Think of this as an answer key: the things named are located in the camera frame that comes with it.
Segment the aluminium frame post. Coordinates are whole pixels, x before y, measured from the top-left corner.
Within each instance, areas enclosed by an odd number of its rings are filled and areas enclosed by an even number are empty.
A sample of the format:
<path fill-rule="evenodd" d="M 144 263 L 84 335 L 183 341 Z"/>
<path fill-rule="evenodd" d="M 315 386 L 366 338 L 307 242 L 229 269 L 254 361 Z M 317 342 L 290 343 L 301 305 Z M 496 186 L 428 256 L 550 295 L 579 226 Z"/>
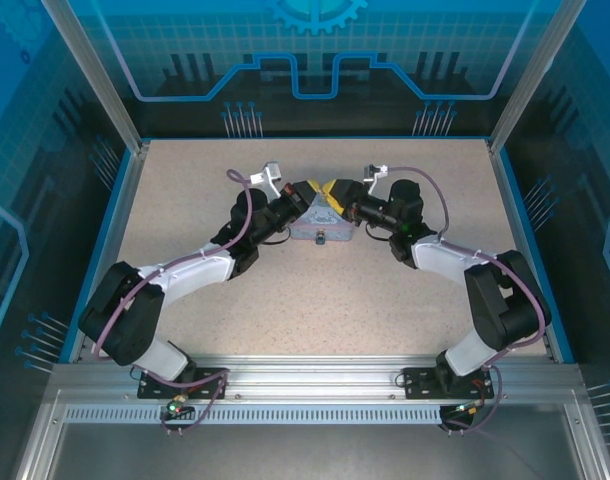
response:
<path fill-rule="evenodd" d="M 110 76 L 67 0 L 40 0 L 127 149 L 141 155 L 144 142 Z"/>
<path fill-rule="evenodd" d="M 587 0 L 560 1 L 559 8 L 552 17 L 489 138 L 488 148 L 492 156 L 500 155 L 501 149 L 505 146 L 551 67 L 586 2 Z"/>

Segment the blue table side rim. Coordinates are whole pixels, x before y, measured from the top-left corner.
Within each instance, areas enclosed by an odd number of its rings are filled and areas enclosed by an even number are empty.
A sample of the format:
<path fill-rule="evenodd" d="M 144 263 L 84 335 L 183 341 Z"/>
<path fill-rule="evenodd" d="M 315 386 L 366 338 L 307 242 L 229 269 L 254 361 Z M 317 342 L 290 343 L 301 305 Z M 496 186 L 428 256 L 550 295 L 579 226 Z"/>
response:
<path fill-rule="evenodd" d="M 502 148 L 498 153 L 491 153 L 490 158 L 517 249 L 523 253 L 534 272 L 551 311 L 552 321 L 546 329 L 544 342 L 555 361 L 572 364 L 575 358 L 509 156 Z"/>
<path fill-rule="evenodd" d="M 150 141 L 145 140 L 139 153 L 127 150 L 121 161 L 61 349 L 60 364 L 78 360 L 83 343 L 79 318 L 103 275 L 118 257 L 149 146 Z"/>

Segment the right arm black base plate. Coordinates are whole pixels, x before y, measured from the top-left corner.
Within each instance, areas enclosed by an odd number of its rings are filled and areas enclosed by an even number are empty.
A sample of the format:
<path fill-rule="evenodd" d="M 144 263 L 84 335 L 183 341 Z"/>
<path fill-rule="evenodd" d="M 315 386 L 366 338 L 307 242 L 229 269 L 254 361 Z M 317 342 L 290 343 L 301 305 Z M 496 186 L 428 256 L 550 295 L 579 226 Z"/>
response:
<path fill-rule="evenodd" d="M 489 372 L 476 370 L 466 376 L 446 373 L 439 367 L 409 367 L 402 370 L 402 388 L 407 400 L 485 400 L 495 397 Z"/>

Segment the metal tray frame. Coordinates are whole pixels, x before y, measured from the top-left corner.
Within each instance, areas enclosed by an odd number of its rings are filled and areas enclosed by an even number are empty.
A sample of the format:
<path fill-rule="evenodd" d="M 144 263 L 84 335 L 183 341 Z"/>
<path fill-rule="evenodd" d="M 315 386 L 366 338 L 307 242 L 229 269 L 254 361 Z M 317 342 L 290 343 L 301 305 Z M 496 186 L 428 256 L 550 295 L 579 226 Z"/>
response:
<path fill-rule="evenodd" d="M 610 480 L 587 403 L 503 405 L 481 429 L 434 425 L 69 424 L 45 404 L 6 480 Z"/>

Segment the cartoon print tin box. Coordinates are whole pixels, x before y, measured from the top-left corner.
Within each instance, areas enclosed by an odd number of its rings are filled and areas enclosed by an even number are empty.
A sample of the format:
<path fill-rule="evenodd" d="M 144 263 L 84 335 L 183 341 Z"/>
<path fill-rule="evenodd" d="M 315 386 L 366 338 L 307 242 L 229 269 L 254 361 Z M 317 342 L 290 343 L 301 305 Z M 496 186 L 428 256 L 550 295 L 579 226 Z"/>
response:
<path fill-rule="evenodd" d="M 309 209 L 290 226 L 291 238 L 315 243 L 319 229 L 327 232 L 328 243 L 349 242 L 354 233 L 354 225 L 344 220 L 324 197 L 317 194 Z"/>

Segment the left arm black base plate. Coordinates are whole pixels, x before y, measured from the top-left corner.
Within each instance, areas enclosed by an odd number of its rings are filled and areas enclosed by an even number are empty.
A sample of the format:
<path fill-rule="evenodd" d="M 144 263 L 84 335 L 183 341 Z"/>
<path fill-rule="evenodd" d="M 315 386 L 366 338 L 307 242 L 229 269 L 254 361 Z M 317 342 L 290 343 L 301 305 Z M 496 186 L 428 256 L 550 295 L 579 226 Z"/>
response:
<path fill-rule="evenodd" d="M 216 392 L 220 380 L 219 374 L 223 371 L 222 368 L 200 368 L 197 367 L 192 373 L 184 372 L 173 383 L 194 383 L 199 380 L 207 379 L 210 376 L 216 375 L 215 379 L 198 387 L 188 389 L 188 398 L 191 400 L 209 400 Z M 169 385 L 158 382 L 152 379 L 145 373 L 141 374 L 137 397 L 139 399 L 154 399 L 154 400 L 171 400 L 176 395 L 182 392 L 181 389 L 171 387 Z"/>

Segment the aluminium mounting rail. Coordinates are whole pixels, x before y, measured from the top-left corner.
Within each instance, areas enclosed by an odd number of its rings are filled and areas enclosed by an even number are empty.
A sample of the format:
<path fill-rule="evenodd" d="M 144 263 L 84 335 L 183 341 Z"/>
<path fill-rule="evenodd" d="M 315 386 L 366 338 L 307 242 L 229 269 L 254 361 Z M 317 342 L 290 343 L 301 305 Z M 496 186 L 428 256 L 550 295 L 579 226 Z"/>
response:
<path fill-rule="evenodd" d="M 229 371 L 225 401 L 243 404 L 401 404 L 394 384 L 405 367 L 432 367 L 428 355 L 205 355 L 196 362 Z M 544 356 L 509 355 L 494 389 L 505 405 L 587 403 L 580 369 Z M 111 361 L 59 364 L 43 400 L 60 404 L 136 402 L 137 383 Z"/>

